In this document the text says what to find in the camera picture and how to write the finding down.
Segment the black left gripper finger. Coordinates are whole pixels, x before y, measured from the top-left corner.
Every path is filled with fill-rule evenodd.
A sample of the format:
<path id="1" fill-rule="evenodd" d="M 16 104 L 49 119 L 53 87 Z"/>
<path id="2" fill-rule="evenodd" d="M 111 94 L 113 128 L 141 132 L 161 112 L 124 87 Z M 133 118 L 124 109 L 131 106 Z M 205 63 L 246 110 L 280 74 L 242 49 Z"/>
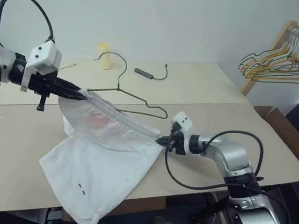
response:
<path id="1" fill-rule="evenodd" d="M 57 89 L 57 96 L 65 98 L 65 99 L 72 99 L 72 100 L 86 100 L 87 98 L 79 93 L 79 91 L 75 90 L 67 90 L 67 89 Z"/>
<path id="2" fill-rule="evenodd" d="M 67 92 L 71 92 L 71 93 L 79 93 L 79 91 L 81 90 L 80 87 L 76 86 L 75 84 L 63 80 L 61 78 L 56 78 L 56 83 L 55 85 L 62 90 L 65 90 Z"/>

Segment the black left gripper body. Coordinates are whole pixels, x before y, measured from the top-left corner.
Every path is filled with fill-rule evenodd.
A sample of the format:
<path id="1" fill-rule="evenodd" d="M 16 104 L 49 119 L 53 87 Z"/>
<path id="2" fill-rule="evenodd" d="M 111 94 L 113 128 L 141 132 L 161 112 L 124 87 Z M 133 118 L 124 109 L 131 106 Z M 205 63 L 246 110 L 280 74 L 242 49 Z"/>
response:
<path id="1" fill-rule="evenodd" d="M 50 94 L 58 95 L 58 89 L 56 85 L 58 71 L 51 72 L 49 74 L 42 75 L 39 72 L 32 74 L 28 88 L 37 95 L 40 95 L 41 99 L 37 110 L 43 112 L 45 110 L 45 102 Z"/>

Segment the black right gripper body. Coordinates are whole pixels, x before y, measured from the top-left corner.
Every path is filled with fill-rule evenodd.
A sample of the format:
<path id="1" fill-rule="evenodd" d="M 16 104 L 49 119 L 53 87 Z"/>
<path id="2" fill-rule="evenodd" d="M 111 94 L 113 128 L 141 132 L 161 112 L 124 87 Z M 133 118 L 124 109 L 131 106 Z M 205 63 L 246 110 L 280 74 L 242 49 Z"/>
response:
<path id="1" fill-rule="evenodd" d="M 181 131 L 182 127 L 179 123 L 174 122 L 171 127 L 171 132 L 166 144 L 166 150 L 172 152 L 175 150 L 175 154 L 186 155 L 185 150 L 185 134 Z"/>

